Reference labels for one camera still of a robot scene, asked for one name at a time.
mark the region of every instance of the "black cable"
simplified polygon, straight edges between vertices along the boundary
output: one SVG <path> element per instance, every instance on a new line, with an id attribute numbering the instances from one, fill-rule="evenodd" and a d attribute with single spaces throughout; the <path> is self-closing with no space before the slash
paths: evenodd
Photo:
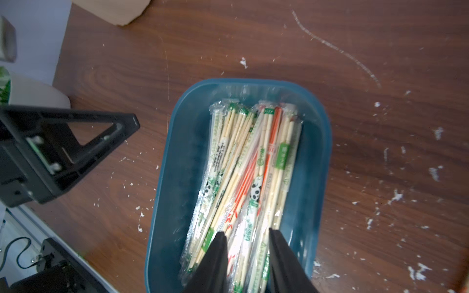
<path id="1" fill-rule="evenodd" d="M 3 253 L 3 260 L 2 260 L 1 265 L 0 265 L 0 271 L 3 269 L 3 266 L 5 266 L 5 262 L 7 261 L 7 253 L 8 253 L 8 250 L 10 249 L 10 246 L 11 246 L 15 241 L 21 240 L 21 239 L 27 239 L 27 240 L 28 240 L 28 244 L 27 244 L 26 247 L 20 252 L 20 254 L 18 254 L 18 256 L 16 257 L 16 264 L 17 264 L 20 268 L 22 268 L 22 269 L 29 269 L 30 267 L 35 266 L 35 265 L 37 265 L 37 264 L 39 263 L 39 262 L 33 263 L 33 264 L 30 265 L 29 267 L 22 267 L 22 266 L 20 265 L 20 262 L 19 262 L 20 256 L 21 256 L 21 254 L 22 254 L 25 250 L 27 250 L 27 249 L 29 248 L 29 246 L 31 246 L 31 239 L 28 238 L 28 237 L 18 237 L 18 238 L 16 238 L 16 239 L 11 240 L 10 243 L 9 243 L 9 244 L 7 245 L 7 247 L 5 248 L 5 252 Z"/>

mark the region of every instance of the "white wall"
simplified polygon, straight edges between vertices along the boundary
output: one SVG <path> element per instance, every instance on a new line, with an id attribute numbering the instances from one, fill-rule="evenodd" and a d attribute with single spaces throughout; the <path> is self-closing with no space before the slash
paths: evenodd
<path id="1" fill-rule="evenodd" d="M 15 63 L 0 66 L 52 85 L 70 0 L 0 0 L 0 15 L 16 29 Z"/>

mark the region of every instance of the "wooden table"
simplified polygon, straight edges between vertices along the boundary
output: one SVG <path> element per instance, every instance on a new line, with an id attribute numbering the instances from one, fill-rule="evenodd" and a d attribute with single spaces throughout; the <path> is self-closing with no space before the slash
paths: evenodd
<path id="1" fill-rule="evenodd" d="M 292 81 L 333 129 L 314 285 L 456 290 L 469 261 L 468 32 L 455 0 L 158 0 L 123 28 L 73 6 L 55 87 L 75 109 L 135 113 L 142 127 L 67 195 L 31 206 L 119 291 L 145 292 L 178 98 L 207 78 Z"/>

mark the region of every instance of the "plastic chopstick wrapper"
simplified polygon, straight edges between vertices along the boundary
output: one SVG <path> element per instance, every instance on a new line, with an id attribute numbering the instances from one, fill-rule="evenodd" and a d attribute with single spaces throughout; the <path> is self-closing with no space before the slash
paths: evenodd
<path id="1" fill-rule="evenodd" d="M 205 222 L 207 205 L 210 205 L 212 197 L 211 187 L 213 186 L 213 177 L 216 177 L 216 175 L 213 174 L 218 174 L 217 172 L 219 172 L 219 162 L 223 159 L 224 149 L 226 148 L 226 136 L 228 136 L 231 131 L 232 123 L 230 122 L 233 121 L 232 117 L 234 117 L 236 109 L 237 100 L 232 99 L 214 103 L 210 107 L 212 120 L 207 166 L 202 179 L 202 186 L 198 193 L 198 199 L 189 226 L 186 243 L 181 255 L 182 268 L 180 278 L 183 284 L 187 283 L 190 275 L 190 272 L 187 272 L 187 266 L 191 259 L 191 250 L 200 239 L 201 225 Z"/>
<path id="2" fill-rule="evenodd" d="M 280 119 L 282 115 L 282 109 L 280 107 L 275 107 L 274 110 L 274 115 L 272 119 L 271 125 L 267 126 L 267 130 L 270 130 L 268 135 L 268 144 L 266 147 L 267 154 L 265 157 L 265 170 L 264 170 L 264 175 L 263 175 L 263 183 L 262 183 L 262 189 L 260 193 L 260 198 L 259 198 L 259 204 L 261 207 L 257 210 L 257 218 L 255 222 L 255 227 L 253 228 L 253 239 L 251 240 L 252 243 L 250 243 L 249 246 L 249 259 L 246 259 L 245 262 L 243 263 L 242 267 L 242 274 L 240 276 L 240 282 L 241 285 L 244 284 L 244 291 L 247 290 L 248 284 L 251 279 L 252 275 L 252 270 L 255 269 L 255 256 L 257 255 L 256 252 L 260 249 L 258 248 L 258 244 L 260 243 L 260 237 L 259 237 L 259 225 L 262 223 L 262 219 L 264 217 L 264 210 L 266 206 L 266 198 L 269 195 L 269 190 L 272 182 L 272 176 L 273 176 L 273 157 L 275 156 L 276 153 L 276 143 L 277 143 L 277 135 L 279 132 L 279 127 L 280 127 Z"/>
<path id="3" fill-rule="evenodd" d="M 255 223 L 257 219 L 257 210 L 259 207 L 259 199 L 261 196 L 262 181 L 264 178 L 265 171 L 265 157 L 266 150 L 269 143 L 272 120 L 274 117 L 275 105 L 271 102 L 260 101 L 259 112 L 264 113 L 264 118 L 261 124 L 261 135 L 259 138 L 259 145 L 257 148 L 257 163 L 254 170 L 254 179 L 252 181 L 249 198 L 247 202 L 247 215 L 246 215 L 246 226 L 244 230 L 241 254 L 236 264 L 234 264 L 233 271 L 234 276 L 234 291 L 239 292 L 242 289 L 244 279 L 246 277 L 249 255 L 252 243 L 252 234 L 255 229 Z"/>
<path id="4" fill-rule="evenodd" d="M 290 190 L 290 183 L 293 176 L 293 168 L 295 166 L 296 153 L 298 151 L 298 143 L 300 142 L 301 129 L 303 122 L 300 119 L 296 119 L 293 135 L 290 143 L 290 150 L 288 151 L 287 163 L 285 164 L 285 170 L 283 172 L 283 179 L 280 186 L 279 198 L 275 207 L 275 213 L 273 215 L 272 229 L 279 230 L 280 223 L 283 216 L 283 208 L 285 207 L 285 201 L 287 199 L 288 191 Z M 265 260 L 264 269 L 262 271 L 262 284 L 260 286 L 260 292 L 265 292 L 267 287 L 267 281 L 269 280 L 269 260 L 270 251 L 267 251 L 267 257 Z"/>
<path id="5" fill-rule="evenodd" d="M 233 227 L 233 232 L 228 240 L 228 268 L 227 268 L 227 290 L 228 293 L 235 292 L 235 274 L 239 262 L 244 230 L 246 229 L 247 200 L 242 203 L 242 209 L 238 221 Z"/>
<path id="6" fill-rule="evenodd" d="M 205 255 L 205 251 L 207 251 L 208 246 L 212 241 L 212 236 L 215 235 L 214 229 L 212 228 L 212 230 L 210 230 L 210 228 L 212 227 L 212 221 L 216 216 L 218 207 L 220 206 L 220 204 L 222 204 L 222 200 L 224 198 L 223 195 L 231 179 L 231 175 L 235 168 L 236 159 L 241 153 L 241 148 L 248 135 L 250 126 L 252 124 L 252 120 L 253 114 L 249 113 L 249 111 L 244 107 L 242 107 L 235 116 L 234 128 L 231 133 L 230 142 L 226 151 L 227 153 L 225 154 L 220 173 L 217 177 L 217 181 L 220 180 L 220 184 L 218 185 L 216 183 L 217 186 L 214 188 L 213 191 L 213 194 L 215 194 L 215 198 L 208 212 L 207 220 L 203 226 L 201 238 L 197 241 L 197 244 L 194 246 L 195 249 L 191 251 L 189 269 L 192 269 L 197 263 L 200 263 L 203 256 Z M 231 152 L 230 149 L 232 148 L 235 148 L 235 150 L 233 151 L 231 158 L 229 160 L 225 160 Z"/>
<path id="7" fill-rule="evenodd" d="M 259 219 L 261 224 L 260 230 L 257 232 L 257 243 L 255 246 L 255 254 L 253 255 L 253 267 L 251 270 L 251 276 L 248 284 L 248 293 L 256 293 L 261 290 L 262 277 L 268 276 L 264 270 L 265 262 L 267 258 L 267 250 L 269 247 L 269 227 L 273 224 L 273 218 L 275 214 L 275 208 L 279 198 L 280 187 L 282 184 L 283 173 L 285 170 L 290 143 L 293 135 L 293 129 L 295 125 L 297 110 L 292 104 L 282 105 L 282 119 L 277 135 L 275 149 L 273 153 L 277 153 L 275 163 L 267 166 L 267 169 L 274 167 L 273 170 L 269 170 L 267 178 L 264 178 L 264 182 L 267 183 L 265 192 L 267 197 L 264 200 L 262 217 Z"/>
<path id="8" fill-rule="evenodd" d="M 210 137 L 209 137 L 209 149 L 207 156 L 207 165 L 205 167 L 204 175 L 202 178 L 202 183 L 207 181 L 207 178 L 211 172 L 212 165 L 215 161 L 218 141 L 221 136 L 222 126 L 223 126 L 223 116 L 225 111 L 225 105 L 221 102 L 214 103 L 210 106 L 210 113 L 212 115 L 210 122 Z M 198 214 L 200 212 L 201 205 L 204 200 L 204 189 L 205 184 L 200 188 L 197 196 L 196 207 L 193 212 L 192 221 L 189 226 L 186 243 L 184 245 L 183 253 L 181 255 L 181 264 L 184 265 L 187 263 L 188 250 L 190 247 L 191 241 L 194 239 L 194 232 L 197 225 Z"/>
<path id="9" fill-rule="evenodd" d="M 260 135 L 260 124 L 262 122 L 262 115 L 259 115 L 254 126 L 252 126 L 255 117 L 255 109 L 248 115 L 246 124 L 249 128 L 242 131 L 241 140 L 239 141 L 236 151 L 230 161 L 228 171 L 232 176 L 227 184 L 226 189 L 222 190 L 223 196 L 220 204 L 217 207 L 215 216 L 213 217 L 212 224 L 208 230 L 202 249 L 199 252 L 196 263 L 200 263 L 205 255 L 215 233 L 217 231 L 226 232 L 228 229 L 231 216 L 234 214 L 236 207 L 239 206 L 240 198 L 246 193 L 246 187 L 249 186 L 252 180 L 252 174 L 255 165 L 256 149 Z"/>

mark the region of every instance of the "panda logo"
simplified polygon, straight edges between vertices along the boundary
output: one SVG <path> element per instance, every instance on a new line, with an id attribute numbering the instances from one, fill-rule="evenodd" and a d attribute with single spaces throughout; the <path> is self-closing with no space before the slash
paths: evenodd
<path id="1" fill-rule="evenodd" d="M 205 185 L 204 188 L 204 196 L 209 196 L 212 193 L 213 186 L 210 184 L 209 181 L 207 181 L 207 184 Z"/>
<path id="2" fill-rule="evenodd" d="M 262 187 L 262 177 L 257 176 L 254 181 L 252 182 L 251 186 L 251 199 L 259 202 L 259 197 L 261 195 L 261 187 Z"/>

